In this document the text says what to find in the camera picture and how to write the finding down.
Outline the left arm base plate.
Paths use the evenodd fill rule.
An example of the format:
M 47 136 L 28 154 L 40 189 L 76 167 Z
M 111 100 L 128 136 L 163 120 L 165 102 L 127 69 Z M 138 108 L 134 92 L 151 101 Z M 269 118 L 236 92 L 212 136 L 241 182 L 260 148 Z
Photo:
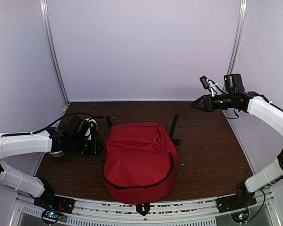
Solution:
M 33 197 L 34 205 L 56 213 L 72 214 L 75 201 L 71 198 L 57 196 L 52 193 L 43 193 L 40 197 Z

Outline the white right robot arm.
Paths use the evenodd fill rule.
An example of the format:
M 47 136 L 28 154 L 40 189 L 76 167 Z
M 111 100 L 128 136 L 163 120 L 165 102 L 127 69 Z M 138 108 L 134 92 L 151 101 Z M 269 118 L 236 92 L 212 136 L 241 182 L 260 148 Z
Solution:
M 245 90 L 238 73 L 223 76 L 220 85 L 206 76 L 200 82 L 207 93 L 191 106 L 207 113 L 223 111 L 253 172 L 233 194 L 219 196 L 217 205 L 227 210 L 254 205 L 260 190 L 283 179 L 283 110 L 263 94 Z

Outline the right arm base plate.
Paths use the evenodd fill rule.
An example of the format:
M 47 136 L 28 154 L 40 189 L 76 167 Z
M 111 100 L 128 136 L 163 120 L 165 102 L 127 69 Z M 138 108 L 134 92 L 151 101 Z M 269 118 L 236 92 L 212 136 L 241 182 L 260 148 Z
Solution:
M 216 199 L 219 213 L 245 209 L 256 203 L 256 198 L 253 195 L 241 198 L 234 194 L 230 196 L 220 196 Z

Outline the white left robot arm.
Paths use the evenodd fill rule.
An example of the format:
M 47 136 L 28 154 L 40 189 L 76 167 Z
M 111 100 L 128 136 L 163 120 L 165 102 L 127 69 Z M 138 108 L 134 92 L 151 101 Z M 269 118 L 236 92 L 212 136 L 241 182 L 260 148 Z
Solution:
M 49 153 L 56 158 L 67 157 L 71 152 L 98 154 L 101 144 L 97 139 L 96 120 L 103 116 L 71 113 L 70 122 L 57 128 L 47 127 L 22 133 L 0 133 L 0 184 L 28 193 L 40 206 L 54 209 L 59 205 L 54 189 L 47 180 L 29 176 L 17 170 L 3 159 L 28 153 Z

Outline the red backpack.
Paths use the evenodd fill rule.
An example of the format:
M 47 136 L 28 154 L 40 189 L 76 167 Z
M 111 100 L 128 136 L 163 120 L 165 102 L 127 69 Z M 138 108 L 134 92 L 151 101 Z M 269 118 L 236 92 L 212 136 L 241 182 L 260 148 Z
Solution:
M 179 139 L 174 139 L 179 114 L 169 131 L 160 123 L 140 122 L 113 125 L 103 144 L 102 178 L 109 194 L 118 202 L 131 204 L 146 216 L 151 203 L 166 196 L 173 187 Z

